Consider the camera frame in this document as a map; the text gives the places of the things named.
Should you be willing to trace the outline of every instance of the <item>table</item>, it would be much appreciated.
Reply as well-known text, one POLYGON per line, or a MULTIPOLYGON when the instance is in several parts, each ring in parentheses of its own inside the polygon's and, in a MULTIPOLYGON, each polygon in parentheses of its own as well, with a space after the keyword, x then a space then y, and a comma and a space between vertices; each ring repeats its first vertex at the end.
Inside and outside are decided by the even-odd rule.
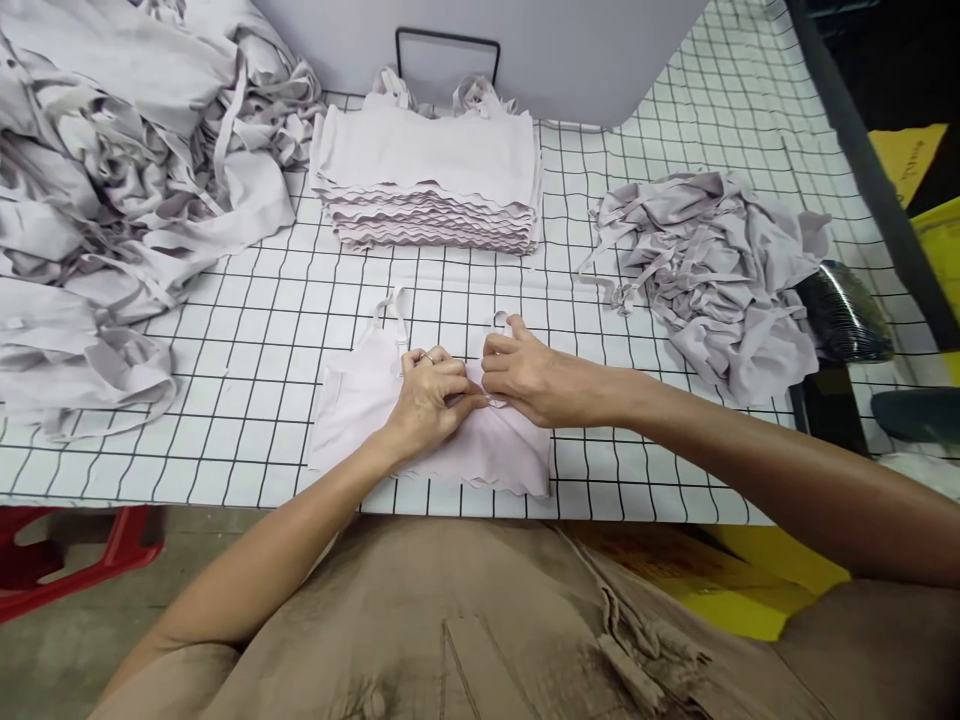
MULTIPOLYGON (((331 93, 344 109, 360 98, 331 93)), ((275 507, 314 482, 301 465, 319 369, 349 352, 392 285, 408 293, 413 346, 440 343, 476 357, 495 310, 520 312, 552 347, 645 370, 736 407, 685 366, 648 308, 623 318, 571 270, 590 251, 588 209, 609 189, 668 173, 731 168, 797 210, 826 212, 830 257, 855 268, 893 322, 895 362, 852 368, 873 453, 900 449, 870 417, 882 389, 949 384, 933 338, 900 283, 825 116, 780 0, 715 0, 637 112, 602 133, 538 125, 545 242, 530 258, 453 248, 343 251, 305 173, 286 175, 296 224, 201 275, 182 307, 142 324, 170 343, 176 403, 139 430, 71 443, 0 420, 0 502, 114 505, 190 503, 275 507)), ((598 273, 619 275, 619 253, 598 273)), ((127 412, 77 413, 85 423, 127 412)), ((792 427, 787 396, 749 410, 792 427)), ((943 455, 942 449, 921 448, 943 455)), ((555 435, 548 500, 414 478, 385 480, 361 509, 374 513, 769 524, 716 478, 634 433, 555 435)))

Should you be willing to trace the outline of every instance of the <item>stack of camisoles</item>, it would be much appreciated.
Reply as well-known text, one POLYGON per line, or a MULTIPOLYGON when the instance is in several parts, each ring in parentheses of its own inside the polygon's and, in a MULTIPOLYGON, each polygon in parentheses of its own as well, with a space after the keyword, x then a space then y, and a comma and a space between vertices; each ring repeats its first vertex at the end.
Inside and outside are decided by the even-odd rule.
POLYGON ((311 185, 341 242, 532 253, 540 242, 540 148, 483 78, 461 84, 451 117, 415 109, 390 70, 359 112, 331 107, 315 126, 311 185))

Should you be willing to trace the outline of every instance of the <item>black wire handle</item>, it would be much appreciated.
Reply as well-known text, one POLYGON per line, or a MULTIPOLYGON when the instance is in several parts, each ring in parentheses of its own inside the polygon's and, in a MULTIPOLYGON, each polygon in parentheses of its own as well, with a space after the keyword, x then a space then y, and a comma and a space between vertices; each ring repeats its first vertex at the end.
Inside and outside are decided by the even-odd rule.
POLYGON ((436 30, 420 30, 419 28, 398 27, 394 33, 394 42, 397 48, 397 77, 403 77, 403 67, 400 64, 400 36, 401 35, 422 35, 423 37, 439 38, 440 40, 453 40, 455 42, 472 43, 474 45, 486 45, 497 51, 497 57, 493 61, 493 77, 490 83, 497 84, 497 70, 500 69, 500 43, 496 40, 487 40, 485 38, 471 37, 469 35, 456 35, 454 33, 442 33, 436 30))

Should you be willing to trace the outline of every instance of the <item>woman's left hand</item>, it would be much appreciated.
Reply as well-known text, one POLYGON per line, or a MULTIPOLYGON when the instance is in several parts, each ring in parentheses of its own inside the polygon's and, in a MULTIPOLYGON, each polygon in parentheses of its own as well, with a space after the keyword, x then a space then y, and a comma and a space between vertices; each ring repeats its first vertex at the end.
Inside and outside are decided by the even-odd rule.
POLYGON ((396 455, 396 467, 432 450, 467 416, 487 406, 483 389, 467 379, 463 362, 454 360, 439 345, 430 352, 411 350, 401 358, 403 388, 390 418, 377 433, 388 452, 396 455), (451 395, 463 395, 447 405, 451 395))

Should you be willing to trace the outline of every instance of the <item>hand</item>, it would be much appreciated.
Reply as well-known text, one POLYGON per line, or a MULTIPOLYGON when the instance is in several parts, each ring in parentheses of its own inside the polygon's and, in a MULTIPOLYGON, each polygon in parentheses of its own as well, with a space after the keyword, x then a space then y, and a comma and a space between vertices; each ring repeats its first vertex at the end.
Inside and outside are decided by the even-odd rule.
POLYGON ((401 358, 403 388, 377 440, 396 456, 396 467, 432 450, 477 408, 486 407, 483 389, 467 379, 463 362, 439 345, 429 353, 411 350, 401 358), (463 395, 449 407, 447 398, 463 395))
POLYGON ((617 423, 623 411, 625 383, 642 373, 551 350, 527 330, 519 315, 511 315, 507 322, 513 337, 488 335, 483 346, 487 392, 500 395, 540 427, 617 423))

